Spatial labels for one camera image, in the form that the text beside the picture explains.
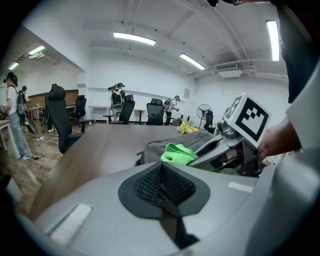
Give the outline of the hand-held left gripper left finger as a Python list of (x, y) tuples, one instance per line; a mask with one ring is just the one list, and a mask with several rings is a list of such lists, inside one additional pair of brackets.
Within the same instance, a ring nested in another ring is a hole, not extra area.
[(80, 256), (171, 256), (180, 249), (161, 225), (160, 162), (88, 181), (48, 207), (36, 225)]

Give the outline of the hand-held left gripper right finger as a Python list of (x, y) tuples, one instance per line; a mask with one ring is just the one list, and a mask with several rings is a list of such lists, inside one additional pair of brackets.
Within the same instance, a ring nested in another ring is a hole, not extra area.
[(162, 254), (248, 256), (255, 178), (162, 164)]

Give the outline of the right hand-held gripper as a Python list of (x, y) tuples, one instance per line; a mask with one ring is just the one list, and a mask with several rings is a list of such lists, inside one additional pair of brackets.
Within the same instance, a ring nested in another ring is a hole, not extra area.
[(210, 139), (195, 151), (198, 156), (187, 166), (258, 177), (258, 148), (271, 119), (270, 112), (246, 93), (236, 97), (217, 123), (218, 136)]

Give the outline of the green cloth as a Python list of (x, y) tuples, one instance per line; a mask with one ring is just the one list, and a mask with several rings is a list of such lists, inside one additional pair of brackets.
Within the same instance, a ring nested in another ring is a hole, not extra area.
[[(188, 163), (190, 163), (193, 160), (196, 160), (197, 158), (198, 156), (190, 148), (184, 147), (182, 144), (169, 143), (166, 145), (165, 151), (161, 155), (160, 160), (162, 162), (187, 166)], [(206, 171), (219, 174), (227, 174), (227, 172), (223, 171), (223, 169), (215, 171)]]

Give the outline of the gray backpack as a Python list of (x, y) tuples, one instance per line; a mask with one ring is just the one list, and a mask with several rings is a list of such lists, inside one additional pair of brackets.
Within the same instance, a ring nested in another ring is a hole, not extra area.
[[(198, 150), (202, 145), (216, 137), (217, 135), (212, 135), (208, 132), (194, 132), (191, 134), (184, 134), (182, 136), (178, 136), (176, 138), (157, 140), (153, 142), (149, 142), (144, 151), (140, 152), (141, 158), (136, 161), (136, 165), (143, 165), (151, 162), (161, 161), (161, 156), (165, 152), (167, 144), (182, 144), (184, 147), (191, 149), (192, 151)], [(233, 173), (230, 168), (226, 168), (225, 171), (227, 174), (239, 175), (237, 173)]]

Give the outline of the person's right hand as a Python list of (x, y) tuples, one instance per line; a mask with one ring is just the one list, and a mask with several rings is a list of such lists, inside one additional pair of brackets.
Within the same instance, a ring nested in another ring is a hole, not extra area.
[(280, 128), (272, 126), (268, 128), (258, 148), (258, 161), (262, 162), (266, 157), (281, 154)]

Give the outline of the artificial yellow flower bouquet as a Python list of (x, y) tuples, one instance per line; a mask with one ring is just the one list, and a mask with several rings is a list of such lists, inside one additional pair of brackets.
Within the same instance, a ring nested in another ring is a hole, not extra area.
[(194, 126), (194, 123), (191, 121), (183, 120), (181, 124), (177, 127), (177, 130), (180, 134), (192, 134), (198, 132), (198, 129)]

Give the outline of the light wood table black legs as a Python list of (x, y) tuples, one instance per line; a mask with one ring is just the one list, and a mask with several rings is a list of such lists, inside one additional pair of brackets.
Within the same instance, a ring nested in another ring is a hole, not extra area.
[(179, 120), (181, 122), (190, 122), (194, 116), (190, 114), (184, 114), (181, 112), (177, 112), (175, 114), (174, 120)]

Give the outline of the black standing fan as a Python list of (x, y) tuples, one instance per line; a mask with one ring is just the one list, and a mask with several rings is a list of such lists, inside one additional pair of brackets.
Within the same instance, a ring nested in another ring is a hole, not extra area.
[(199, 118), (198, 127), (203, 127), (209, 120), (209, 114), (212, 114), (212, 108), (208, 104), (201, 104), (196, 109), (196, 116)]

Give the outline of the white ceiling air conditioner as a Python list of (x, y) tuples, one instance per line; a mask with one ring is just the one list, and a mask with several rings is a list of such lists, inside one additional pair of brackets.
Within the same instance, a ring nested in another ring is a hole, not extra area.
[(222, 78), (240, 78), (243, 73), (237, 63), (217, 65), (216, 71)]

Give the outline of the white table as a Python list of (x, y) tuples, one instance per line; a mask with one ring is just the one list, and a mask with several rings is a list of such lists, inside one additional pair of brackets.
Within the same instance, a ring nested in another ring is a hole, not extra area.
[(110, 114), (110, 107), (105, 105), (90, 105), (89, 107), (90, 117), (94, 122), (99, 121), (100, 118), (106, 118), (106, 115)]

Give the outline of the wood top white desk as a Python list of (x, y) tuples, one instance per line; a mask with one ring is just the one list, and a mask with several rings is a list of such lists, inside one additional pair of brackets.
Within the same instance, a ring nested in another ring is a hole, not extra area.
[(36, 120), (38, 123), (40, 121), (44, 121), (45, 115), (45, 107), (44, 106), (36, 106), (28, 109), (30, 118), (32, 120)]

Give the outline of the person's black shirt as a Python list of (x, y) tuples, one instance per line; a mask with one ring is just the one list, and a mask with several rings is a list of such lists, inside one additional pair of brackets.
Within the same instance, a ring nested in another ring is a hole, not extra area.
[(279, 17), (280, 51), (288, 75), (288, 103), (293, 103), (310, 79), (319, 58), (316, 11), (299, 0), (269, 0)]

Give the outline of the light wood desk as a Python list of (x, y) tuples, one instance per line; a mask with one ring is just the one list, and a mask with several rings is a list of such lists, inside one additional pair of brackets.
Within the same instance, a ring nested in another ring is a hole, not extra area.
[(5, 136), (3, 130), (7, 129), (8, 134), (11, 135), (10, 121), (9, 120), (0, 120), (0, 138), (2, 142), (3, 149), (7, 152), (8, 147), (5, 141)]

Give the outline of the pale yellow pedestal table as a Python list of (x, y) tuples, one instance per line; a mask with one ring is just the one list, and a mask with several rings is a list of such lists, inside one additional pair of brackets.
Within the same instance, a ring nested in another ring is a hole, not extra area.
[(133, 111), (139, 117), (137, 124), (138, 125), (143, 125), (142, 116), (143, 116), (143, 113), (146, 112), (147, 110), (146, 109), (134, 109)]

